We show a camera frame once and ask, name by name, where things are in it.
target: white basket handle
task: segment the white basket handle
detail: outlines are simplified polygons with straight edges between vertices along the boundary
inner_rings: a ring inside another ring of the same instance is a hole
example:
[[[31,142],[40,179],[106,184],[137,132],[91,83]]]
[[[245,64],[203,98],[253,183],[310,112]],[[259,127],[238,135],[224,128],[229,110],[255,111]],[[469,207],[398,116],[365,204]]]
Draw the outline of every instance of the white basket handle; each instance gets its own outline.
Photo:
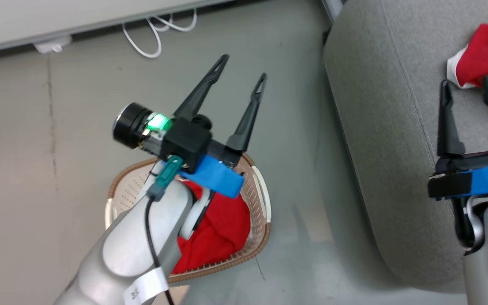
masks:
[[[261,202],[261,207],[263,208],[263,213],[267,219],[267,223],[271,222],[271,198],[269,197],[269,190],[267,190],[267,184],[263,175],[258,170],[256,166],[252,166],[253,177],[255,181],[255,186],[259,191],[259,201]]]
[[[118,217],[118,211],[116,211],[116,207],[112,205],[112,198],[109,198],[105,204],[105,230],[110,227],[116,217]]]

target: cable tag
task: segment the cable tag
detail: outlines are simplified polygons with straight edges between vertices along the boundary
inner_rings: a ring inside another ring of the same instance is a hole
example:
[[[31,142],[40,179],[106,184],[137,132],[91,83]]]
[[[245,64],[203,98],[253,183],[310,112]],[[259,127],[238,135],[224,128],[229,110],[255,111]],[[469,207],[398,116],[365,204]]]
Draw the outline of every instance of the cable tag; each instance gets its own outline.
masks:
[[[161,267],[150,270],[140,278],[137,278],[124,291],[125,305],[151,304],[153,298],[163,291],[167,291],[169,285]]]

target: brown woven rim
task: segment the brown woven rim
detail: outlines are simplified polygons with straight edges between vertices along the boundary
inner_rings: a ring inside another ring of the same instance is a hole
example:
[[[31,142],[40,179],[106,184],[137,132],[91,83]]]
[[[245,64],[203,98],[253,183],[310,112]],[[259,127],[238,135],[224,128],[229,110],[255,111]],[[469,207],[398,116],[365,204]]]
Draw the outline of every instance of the brown woven rim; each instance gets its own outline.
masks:
[[[246,160],[246,162],[250,166],[255,166],[255,163],[247,154],[242,154],[242,158],[244,160]],[[112,185],[110,186],[110,190],[108,191],[108,198],[109,199],[114,198],[114,193],[116,192],[116,186],[120,183],[120,181],[122,181],[122,178],[125,175],[127,175],[128,173],[133,172],[134,170],[139,169],[143,166],[154,164],[156,160],[157,160],[157,158],[144,160],[144,161],[139,162],[137,164],[133,164],[133,165],[129,166],[128,168],[124,169],[122,172],[120,172],[118,174],[118,176],[116,176],[116,178],[114,179],[114,182],[112,182]],[[255,249],[252,253],[248,253],[247,255],[244,255],[243,257],[240,257],[240,258],[235,259],[234,261],[231,261],[228,263],[223,263],[223,264],[218,265],[218,266],[209,267],[208,269],[205,269],[205,270],[199,270],[196,272],[192,271],[192,273],[190,273],[190,274],[174,274],[174,275],[171,275],[168,279],[168,282],[169,283],[176,283],[176,282],[182,282],[183,280],[193,280],[194,278],[207,276],[207,275],[210,275],[210,274],[231,268],[233,266],[242,264],[244,262],[247,262],[250,259],[256,257],[257,254],[259,254],[263,250],[263,248],[267,244],[267,241],[269,240],[270,235],[271,235],[271,224],[268,222],[265,225],[265,234],[263,235],[263,240],[261,241],[261,243],[259,244],[257,249]]]

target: floor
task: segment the floor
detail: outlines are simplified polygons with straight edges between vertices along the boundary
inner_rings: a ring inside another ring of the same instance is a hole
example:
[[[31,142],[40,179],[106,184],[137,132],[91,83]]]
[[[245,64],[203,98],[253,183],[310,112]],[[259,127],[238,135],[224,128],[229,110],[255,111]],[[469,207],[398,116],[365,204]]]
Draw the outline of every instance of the floor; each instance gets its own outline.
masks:
[[[248,152],[269,186],[272,233],[257,259],[184,283],[182,304],[466,304],[401,286],[374,247],[322,63],[327,20],[319,1],[265,0],[162,33],[157,60],[120,32],[0,56],[0,304],[52,303],[103,231],[112,179],[149,158],[112,140],[119,110],[172,113],[224,53],[202,108],[219,141],[269,75]],[[149,29],[130,33],[153,48]]]

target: gray fabric upholstery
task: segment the gray fabric upholstery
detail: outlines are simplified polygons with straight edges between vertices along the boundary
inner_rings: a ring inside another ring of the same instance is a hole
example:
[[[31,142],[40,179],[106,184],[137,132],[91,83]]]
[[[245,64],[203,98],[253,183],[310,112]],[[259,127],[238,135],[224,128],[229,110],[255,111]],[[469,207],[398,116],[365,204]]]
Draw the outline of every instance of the gray fabric upholstery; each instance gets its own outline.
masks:
[[[480,23],[488,23],[488,0],[350,0],[325,47],[376,243],[391,271],[417,288],[463,290],[453,212],[428,199],[426,185],[446,61]],[[454,98],[467,152],[487,150],[479,92],[455,90]]]

